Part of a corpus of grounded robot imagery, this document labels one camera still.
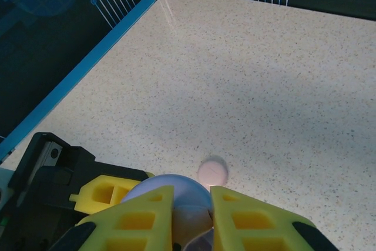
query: blue edge trim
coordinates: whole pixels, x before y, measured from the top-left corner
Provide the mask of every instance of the blue edge trim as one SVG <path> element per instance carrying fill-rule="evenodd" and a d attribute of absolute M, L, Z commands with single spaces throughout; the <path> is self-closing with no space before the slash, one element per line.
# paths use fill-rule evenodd
<path fill-rule="evenodd" d="M 5 160 L 9 152 L 40 123 L 68 92 L 75 87 L 154 2 L 155 0 L 141 0 L 0 143 L 0 163 Z"/>

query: speckled countertop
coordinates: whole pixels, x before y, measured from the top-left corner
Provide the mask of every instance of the speckled countertop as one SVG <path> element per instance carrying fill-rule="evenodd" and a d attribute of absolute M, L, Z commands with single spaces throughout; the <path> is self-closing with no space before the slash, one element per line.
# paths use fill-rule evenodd
<path fill-rule="evenodd" d="M 196 178 L 376 250 L 376 24 L 246 0 L 158 0 L 33 131 Z M 15 169 L 31 134 L 2 165 Z"/>

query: white speckled surface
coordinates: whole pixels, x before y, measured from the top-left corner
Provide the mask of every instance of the white speckled surface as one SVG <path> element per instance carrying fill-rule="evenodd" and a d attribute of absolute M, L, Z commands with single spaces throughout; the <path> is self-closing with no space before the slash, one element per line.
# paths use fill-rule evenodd
<path fill-rule="evenodd" d="M 376 24 L 245 0 L 159 0 L 34 130 L 196 177 L 376 250 Z M 29 135 L 3 164 L 15 169 Z"/>

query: table surface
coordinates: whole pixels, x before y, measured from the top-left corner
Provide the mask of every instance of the table surface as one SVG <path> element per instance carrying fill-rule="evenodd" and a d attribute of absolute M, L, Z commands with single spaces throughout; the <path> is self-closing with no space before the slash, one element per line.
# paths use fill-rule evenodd
<path fill-rule="evenodd" d="M 247 0 L 158 0 L 35 132 L 96 160 L 196 178 L 375 250 L 376 24 Z"/>

